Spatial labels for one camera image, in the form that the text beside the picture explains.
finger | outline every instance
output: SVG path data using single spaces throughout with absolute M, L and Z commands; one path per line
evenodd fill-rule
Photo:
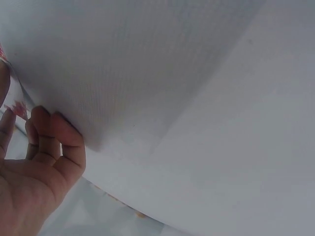
M 54 136 L 50 114 L 41 106 L 35 107 L 31 121 L 38 133 L 38 153 L 32 160 L 53 165 L 60 157 L 60 143 Z
M 25 130 L 26 130 L 26 135 L 29 139 L 28 152 L 26 154 L 25 159 L 32 160 L 35 157 L 35 155 L 38 153 L 39 138 L 38 138 L 38 132 L 35 126 L 33 125 L 31 119 L 28 119 L 26 121 Z
M 63 156 L 54 164 L 54 167 L 63 175 L 70 188 L 85 170 L 83 137 L 58 113 L 52 114 L 51 122 L 55 136 L 63 147 Z
M 11 110 L 6 110 L 0 121 L 0 159 L 5 158 L 14 130 L 15 117 Z
M 10 71 L 6 64 L 0 60 L 0 106 L 2 106 L 4 99 L 10 87 Z

white fabric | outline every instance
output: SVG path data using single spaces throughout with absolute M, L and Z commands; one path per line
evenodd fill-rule
M 33 104 L 60 111 L 84 135 L 93 150 L 85 177 L 149 216 L 206 234 L 187 219 L 174 225 L 171 207 L 170 215 L 148 207 L 141 170 L 155 168 L 150 154 L 263 2 L 2 0 L 0 42 Z

hand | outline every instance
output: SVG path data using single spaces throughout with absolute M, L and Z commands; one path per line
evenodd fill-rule
M 0 61 L 0 105 L 9 84 L 9 72 Z M 25 160 L 5 160 L 14 124 L 15 115 L 7 110 L 0 121 L 0 232 L 34 236 L 84 172 L 84 141 L 60 114 L 35 107 L 26 122 Z

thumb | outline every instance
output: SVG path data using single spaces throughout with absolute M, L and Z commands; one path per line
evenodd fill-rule
M 0 60 L 0 107 L 9 91 L 10 87 L 10 71 L 6 64 Z
M 0 121 L 0 160 L 5 158 L 13 134 L 15 118 L 11 110 L 6 110 Z

white surface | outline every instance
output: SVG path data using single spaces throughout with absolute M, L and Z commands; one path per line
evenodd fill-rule
M 314 64 L 315 2 L 270 0 L 143 166 L 86 176 L 192 233 L 312 234 Z

